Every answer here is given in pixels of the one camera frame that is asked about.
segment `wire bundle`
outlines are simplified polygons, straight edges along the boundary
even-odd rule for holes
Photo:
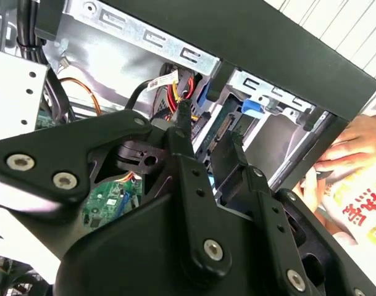
[[[134,178],[134,173],[132,171],[129,171],[126,176],[124,176],[122,179],[119,179],[118,182],[120,183],[126,183]]]
[[[48,64],[48,60],[43,52],[45,41],[35,35],[35,21],[38,11],[38,3],[32,0],[19,0],[17,7],[17,44],[19,45],[22,57],[39,64]],[[64,116],[68,112],[69,119],[75,120],[69,98],[67,97],[56,74],[50,68],[46,75],[44,92],[52,102],[50,108],[48,102],[43,97],[41,108],[47,111],[49,116],[57,122],[65,122]]]
[[[193,91],[194,91],[194,83],[193,83],[193,78],[189,78],[188,80],[189,84],[189,91],[188,94],[186,95],[186,99],[190,99]],[[177,110],[177,104],[182,100],[181,97],[178,96],[177,92],[177,84],[173,83],[172,85],[168,85],[167,87],[167,102],[169,103],[169,109],[171,113],[175,113]]]

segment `silver screw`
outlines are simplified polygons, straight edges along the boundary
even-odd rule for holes
[[[263,177],[263,173],[261,171],[259,171],[257,168],[254,168],[254,173],[258,176],[258,177]]]
[[[179,135],[181,138],[185,138],[185,134],[183,133],[183,131],[178,129],[175,133]]]
[[[145,122],[144,122],[144,120],[142,120],[142,119],[134,118],[134,121],[135,121],[135,123],[137,123],[137,124],[139,124],[139,125],[145,125]]]
[[[300,292],[306,290],[306,284],[304,283],[303,278],[295,270],[289,269],[286,272],[286,275],[288,276],[290,283],[296,290]]]
[[[61,172],[57,173],[53,177],[53,183],[56,185],[57,188],[70,190],[77,186],[78,180],[77,178],[70,173]]]
[[[28,171],[31,170],[35,161],[25,154],[14,154],[7,158],[7,165],[15,171]]]
[[[365,294],[359,289],[355,289],[354,292],[355,292],[355,296],[365,296]]]
[[[293,200],[293,201],[296,200],[296,196],[295,196],[292,192],[288,192],[288,193],[287,193],[287,196],[288,196],[291,200]]]
[[[204,242],[204,251],[214,261],[220,261],[224,257],[222,247],[213,239]]]
[[[83,5],[83,8],[89,12],[90,14],[95,14],[96,11],[97,11],[97,7],[94,5],[94,3],[92,2],[86,2],[84,5]]]

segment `black plastic bracket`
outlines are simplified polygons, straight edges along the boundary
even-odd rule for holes
[[[232,267],[232,256],[219,224],[218,209],[206,168],[194,158],[190,136],[179,128],[167,130],[173,163],[173,189],[177,208],[179,248],[188,277],[203,286],[223,278]],[[204,251],[205,241],[216,241],[223,256],[213,260]]]
[[[42,39],[55,41],[62,18],[65,0],[41,0],[35,23],[35,34]]]
[[[0,141],[0,206],[47,220],[71,218],[95,186],[92,180],[109,152],[125,141],[146,139],[151,131],[145,117],[126,110],[4,139]],[[14,154],[30,156],[34,167],[11,169],[6,160]],[[56,187],[52,179],[60,172],[73,174],[77,186],[68,191]],[[20,202],[22,193],[30,202]]]

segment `barcode sticker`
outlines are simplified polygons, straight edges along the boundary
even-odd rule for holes
[[[107,200],[108,205],[116,205],[116,199],[109,199]]]
[[[157,77],[153,79],[147,87],[147,91],[152,91],[153,89],[160,88],[163,85],[168,85],[172,83],[178,83],[178,70],[173,71],[170,74]]]

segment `human hand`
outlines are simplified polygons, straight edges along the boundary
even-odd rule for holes
[[[311,212],[315,212],[322,201],[325,192],[325,180],[317,181],[317,173],[311,168],[306,174],[305,186],[299,182],[292,191],[307,205]]]
[[[318,171],[353,170],[376,162],[376,116],[356,117],[319,158]]]

